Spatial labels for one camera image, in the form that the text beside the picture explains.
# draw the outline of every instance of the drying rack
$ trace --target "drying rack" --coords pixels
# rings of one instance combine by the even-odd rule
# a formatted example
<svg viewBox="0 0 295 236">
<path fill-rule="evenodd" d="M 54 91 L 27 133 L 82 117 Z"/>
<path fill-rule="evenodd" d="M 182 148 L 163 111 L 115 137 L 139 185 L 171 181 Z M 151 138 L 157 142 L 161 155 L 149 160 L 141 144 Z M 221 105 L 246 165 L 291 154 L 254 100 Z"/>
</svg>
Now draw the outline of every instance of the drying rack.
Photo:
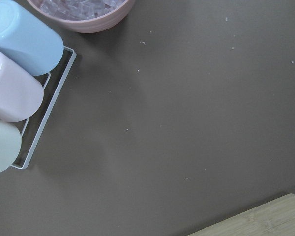
<svg viewBox="0 0 295 236">
<path fill-rule="evenodd" d="M 35 78 L 43 85 L 44 99 L 40 108 L 30 118 L 14 123 L 20 130 L 22 146 L 18 157 L 11 165 L 17 169 L 28 167 L 33 156 L 38 140 L 46 125 L 47 119 L 53 109 L 62 85 L 75 60 L 76 53 L 73 49 L 64 47 L 63 56 L 59 64 L 49 73 Z"/>
</svg>

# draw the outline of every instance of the bowl of ice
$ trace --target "bowl of ice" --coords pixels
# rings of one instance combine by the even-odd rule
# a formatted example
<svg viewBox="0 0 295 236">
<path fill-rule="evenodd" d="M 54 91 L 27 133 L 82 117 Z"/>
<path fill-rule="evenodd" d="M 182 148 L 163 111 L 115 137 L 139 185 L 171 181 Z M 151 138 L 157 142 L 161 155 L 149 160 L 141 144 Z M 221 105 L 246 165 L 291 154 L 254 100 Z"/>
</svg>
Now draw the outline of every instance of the bowl of ice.
<svg viewBox="0 0 295 236">
<path fill-rule="evenodd" d="M 64 28 L 95 33 L 119 23 L 135 0 L 27 0 L 38 12 Z"/>
</svg>

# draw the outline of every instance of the wooden cutting board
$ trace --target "wooden cutting board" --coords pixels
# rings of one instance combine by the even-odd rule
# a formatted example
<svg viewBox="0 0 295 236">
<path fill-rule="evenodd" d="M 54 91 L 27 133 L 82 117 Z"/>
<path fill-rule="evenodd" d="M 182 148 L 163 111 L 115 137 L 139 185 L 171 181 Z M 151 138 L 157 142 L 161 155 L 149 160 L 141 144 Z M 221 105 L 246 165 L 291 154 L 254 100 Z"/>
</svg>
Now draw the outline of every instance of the wooden cutting board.
<svg viewBox="0 0 295 236">
<path fill-rule="evenodd" d="M 295 195 L 285 195 L 189 236 L 295 236 Z"/>
</svg>

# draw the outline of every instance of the pink bowl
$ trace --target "pink bowl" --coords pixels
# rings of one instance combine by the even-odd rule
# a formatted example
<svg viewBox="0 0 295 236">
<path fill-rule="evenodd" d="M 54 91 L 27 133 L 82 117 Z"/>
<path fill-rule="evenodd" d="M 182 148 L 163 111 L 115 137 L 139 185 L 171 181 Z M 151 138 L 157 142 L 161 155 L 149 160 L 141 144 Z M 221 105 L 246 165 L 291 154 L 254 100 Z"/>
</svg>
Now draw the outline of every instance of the pink bowl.
<svg viewBox="0 0 295 236">
<path fill-rule="evenodd" d="M 107 30 L 117 23 L 119 23 L 131 10 L 133 7 L 135 0 L 126 0 L 119 8 L 113 10 L 110 13 L 107 13 L 103 16 L 84 20 L 84 21 L 70 21 L 70 20 L 63 20 L 60 18 L 56 18 L 53 16 L 48 15 L 47 13 L 41 11 L 39 6 L 41 5 L 42 0 L 27 0 L 29 4 L 38 12 L 43 14 L 44 16 L 48 17 L 49 19 L 55 21 L 59 25 L 63 26 L 64 28 L 79 32 L 79 33 L 95 33 L 100 32 L 103 30 Z"/>
</svg>

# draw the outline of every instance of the gray surface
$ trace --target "gray surface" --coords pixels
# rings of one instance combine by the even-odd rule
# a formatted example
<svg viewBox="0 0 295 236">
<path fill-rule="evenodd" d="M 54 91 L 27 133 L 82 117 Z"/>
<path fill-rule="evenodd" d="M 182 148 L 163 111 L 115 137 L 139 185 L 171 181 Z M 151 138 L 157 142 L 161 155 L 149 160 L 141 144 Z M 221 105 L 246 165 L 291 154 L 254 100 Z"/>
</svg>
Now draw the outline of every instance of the gray surface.
<svg viewBox="0 0 295 236">
<path fill-rule="evenodd" d="M 185 236 L 295 193 L 295 0 L 45 22 L 78 56 L 29 169 L 0 174 L 0 236 Z"/>
</svg>

